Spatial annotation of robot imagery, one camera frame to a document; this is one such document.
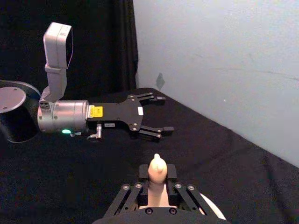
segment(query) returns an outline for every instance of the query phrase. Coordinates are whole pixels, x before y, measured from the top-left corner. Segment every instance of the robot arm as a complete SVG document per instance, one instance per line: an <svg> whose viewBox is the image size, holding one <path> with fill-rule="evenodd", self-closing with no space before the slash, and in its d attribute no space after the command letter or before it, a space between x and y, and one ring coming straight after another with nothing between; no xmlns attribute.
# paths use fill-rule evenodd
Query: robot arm
<svg viewBox="0 0 299 224"><path fill-rule="evenodd" d="M70 66L73 54L72 27L51 23L43 36L43 43L46 55L45 71L49 85L43 90L41 97L39 92L35 88L29 88L28 84L0 82L0 88L5 86L21 88L18 90L20 92L18 98L10 93L11 89L0 89L2 96L5 96L4 99L0 98L0 121L2 130L7 133L7 139L15 142L29 140L38 129L42 133L64 133L72 137L86 135L89 140L100 140L101 132L105 128L125 127L133 137L142 136L149 140L160 140L163 135L170 135L173 132L173 127L152 128L142 125L143 106L163 105L166 100L164 97L154 96L151 92L129 95L121 103L60 100L66 88L66 70ZM24 98L33 98L35 102L30 104L31 101L24 101ZM25 111L35 109L34 113L29 112L33 117L30 125L33 131L28 137L26 129L20 126L22 122L15 122L15 112L12 112L20 105ZM18 116L18 119L26 120L28 116L23 118Z"/></svg>

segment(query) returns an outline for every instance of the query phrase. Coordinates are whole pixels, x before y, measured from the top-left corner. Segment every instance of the white camera housing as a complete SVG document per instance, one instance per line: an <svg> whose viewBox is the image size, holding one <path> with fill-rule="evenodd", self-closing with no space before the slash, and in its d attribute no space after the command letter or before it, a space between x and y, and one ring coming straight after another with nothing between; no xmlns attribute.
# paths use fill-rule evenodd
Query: white camera housing
<svg viewBox="0 0 299 224"><path fill-rule="evenodd" d="M66 88L66 69L73 54L72 27L51 23L43 36L43 44L49 86L43 90L39 104L42 109L50 109L49 102L55 103L63 97Z"/></svg>
<svg viewBox="0 0 299 224"><path fill-rule="evenodd" d="M72 27L53 22L43 36L47 65L67 69L73 53Z"/></svg>

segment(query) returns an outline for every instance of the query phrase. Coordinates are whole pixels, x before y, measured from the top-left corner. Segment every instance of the table surface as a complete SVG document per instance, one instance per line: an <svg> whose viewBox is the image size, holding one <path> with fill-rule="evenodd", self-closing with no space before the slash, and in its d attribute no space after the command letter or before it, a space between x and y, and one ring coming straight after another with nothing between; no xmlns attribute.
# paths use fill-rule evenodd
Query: table surface
<svg viewBox="0 0 299 224"><path fill-rule="evenodd" d="M90 102L121 102L150 91L164 96L142 88ZM299 223L298 168L170 97L163 106L144 106L144 115L143 125L175 132L159 143L133 140L119 129L104 130L99 143L59 134L9 143L0 154L0 223L91 224L155 153L233 224Z"/></svg>

